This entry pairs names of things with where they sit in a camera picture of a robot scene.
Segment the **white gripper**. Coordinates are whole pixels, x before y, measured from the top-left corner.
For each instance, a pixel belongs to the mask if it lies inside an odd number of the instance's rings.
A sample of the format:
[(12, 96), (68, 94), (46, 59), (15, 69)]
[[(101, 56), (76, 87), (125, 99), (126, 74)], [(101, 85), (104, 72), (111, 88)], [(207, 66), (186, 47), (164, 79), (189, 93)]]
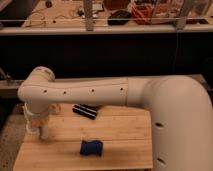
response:
[(39, 128), (47, 125), (49, 121), (49, 114), (34, 114), (26, 105), (23, 106), (24, 117), (26, 119), (26, 128), (29, 133), (39, 134)]

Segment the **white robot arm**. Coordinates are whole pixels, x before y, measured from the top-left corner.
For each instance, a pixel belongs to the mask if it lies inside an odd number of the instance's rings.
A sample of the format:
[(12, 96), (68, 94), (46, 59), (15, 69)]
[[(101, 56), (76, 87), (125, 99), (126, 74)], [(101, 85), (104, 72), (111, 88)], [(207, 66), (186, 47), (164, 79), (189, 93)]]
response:
[(184, 75), (57, 81), (43, 66), (17, 91), (29, 116), (57, 103), (144, 108), (151, 114), (153, 171), (213, 171), (213, 104), (201, 83)]

